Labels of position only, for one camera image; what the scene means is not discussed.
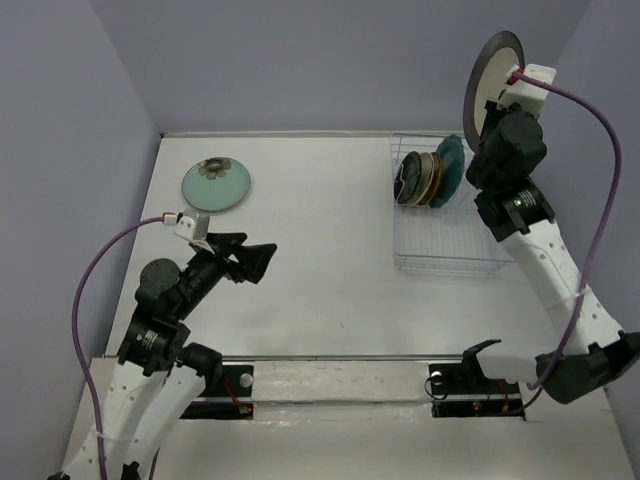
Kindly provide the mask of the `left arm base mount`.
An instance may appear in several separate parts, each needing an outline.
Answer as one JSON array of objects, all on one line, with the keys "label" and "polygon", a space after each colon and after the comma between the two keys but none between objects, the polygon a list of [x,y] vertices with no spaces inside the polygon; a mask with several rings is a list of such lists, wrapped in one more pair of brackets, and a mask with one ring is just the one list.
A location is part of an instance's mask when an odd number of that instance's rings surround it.
[{"label": "left arm base mount", "polygon": [[254,366],[249,363],[224,364],[220,380],[186,408],[182,420],[252,420]]}]

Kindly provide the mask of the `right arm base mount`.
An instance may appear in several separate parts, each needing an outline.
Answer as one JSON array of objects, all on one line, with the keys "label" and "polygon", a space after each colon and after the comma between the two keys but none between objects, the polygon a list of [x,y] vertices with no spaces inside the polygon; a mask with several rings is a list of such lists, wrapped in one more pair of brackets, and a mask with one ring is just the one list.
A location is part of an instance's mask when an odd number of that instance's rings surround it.
[{"label": "right arm base mount", "polygon": [[524,417],[524,401],[517,383],[487,379],[458,363],[429,365],[424,390],[434,418]]}]

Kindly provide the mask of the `cream plate with black spot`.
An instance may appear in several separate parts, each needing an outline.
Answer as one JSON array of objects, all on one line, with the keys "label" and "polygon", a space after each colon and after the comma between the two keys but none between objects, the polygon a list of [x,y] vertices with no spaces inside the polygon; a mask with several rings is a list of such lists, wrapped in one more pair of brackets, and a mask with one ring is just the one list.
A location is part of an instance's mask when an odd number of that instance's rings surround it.
[{"label": "cream plate with black spot", "polygon": [[435,160],[430,152],[420,154],[421,175],[409,204],[419,205],[427,194],[435,175]]}]

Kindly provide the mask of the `teal scalloped plate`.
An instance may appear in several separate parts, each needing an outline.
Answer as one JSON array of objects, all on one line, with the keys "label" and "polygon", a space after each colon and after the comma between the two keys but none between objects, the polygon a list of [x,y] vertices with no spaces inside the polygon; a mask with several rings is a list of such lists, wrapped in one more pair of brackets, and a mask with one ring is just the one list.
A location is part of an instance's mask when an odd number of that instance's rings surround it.
[{"label": "teal scalloped plate", "polygon": [[465,170],[465,152],[462,139],[457,135],[449,135],[438,145],[435,153],[441,160],[442,175],[429,206],[441,208],[454,196],[462,181]]}]

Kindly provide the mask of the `brown rimmed cream plate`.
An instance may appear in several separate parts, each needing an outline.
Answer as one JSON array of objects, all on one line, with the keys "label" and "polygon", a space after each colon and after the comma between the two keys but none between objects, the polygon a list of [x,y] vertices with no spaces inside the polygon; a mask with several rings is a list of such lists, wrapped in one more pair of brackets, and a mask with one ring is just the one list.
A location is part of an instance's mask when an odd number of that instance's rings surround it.
[{"label": "brown rimmed cream plate", "polygon": [[525,65],[524,50],[511,31],[494,34],[482,47],[469,76],[463,103],[463,131],[469,148],[480,144],[487,101],[497,101],[506,88],[506,73],[514,65]]}]

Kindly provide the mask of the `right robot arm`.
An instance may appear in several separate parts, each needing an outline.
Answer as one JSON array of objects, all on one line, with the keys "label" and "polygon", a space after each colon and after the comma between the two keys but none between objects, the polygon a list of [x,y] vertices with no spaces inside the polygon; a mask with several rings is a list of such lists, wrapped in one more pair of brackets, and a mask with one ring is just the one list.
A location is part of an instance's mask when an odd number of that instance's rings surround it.
[{"label": "right robot arm", "polygon": [[582,284],[555,213],[529,175],[546,154],[542,129],[519,104],[485,104],[486,117],[466,178],[478,214],[515,260],[559,337],[551,352],[491,339],[468,348],[462,384],[482,392],[496,380],[543,389],[560,404],[618,379],[639,361],[639,335],[627,333]]}]

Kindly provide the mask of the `yellow amber plate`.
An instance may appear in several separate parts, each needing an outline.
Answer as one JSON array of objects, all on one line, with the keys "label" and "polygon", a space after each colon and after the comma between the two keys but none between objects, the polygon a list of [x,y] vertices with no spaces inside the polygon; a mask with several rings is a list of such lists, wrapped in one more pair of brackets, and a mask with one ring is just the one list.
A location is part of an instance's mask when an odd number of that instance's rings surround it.
[{"label": "yellow amber plate", "polygon": [[433,159],[433,177],[422,201],[422,205],[425,206],[428,206],[435,198],[436,193],[440,187],[444,172],[443,162],[440,156],[437,153],[433,152],[431,154],[431,157]]}]

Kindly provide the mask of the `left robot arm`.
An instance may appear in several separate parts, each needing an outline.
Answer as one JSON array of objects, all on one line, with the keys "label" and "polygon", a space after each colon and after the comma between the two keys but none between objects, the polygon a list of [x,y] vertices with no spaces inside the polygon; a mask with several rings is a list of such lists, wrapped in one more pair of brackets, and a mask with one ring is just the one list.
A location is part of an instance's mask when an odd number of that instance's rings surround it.
[{"label": "left robot arm", "polygon": [[104,398],[94,394],[94,424],[59,479],[145,479],[169,432],[193,400],[215,392],[223,356],[190,343],[185,324],[224,278],[259,283],[277,251],[246,245],[244,233],[208,233],[190,246],[186,267],[160,258],[141,271],[136,307]]}]

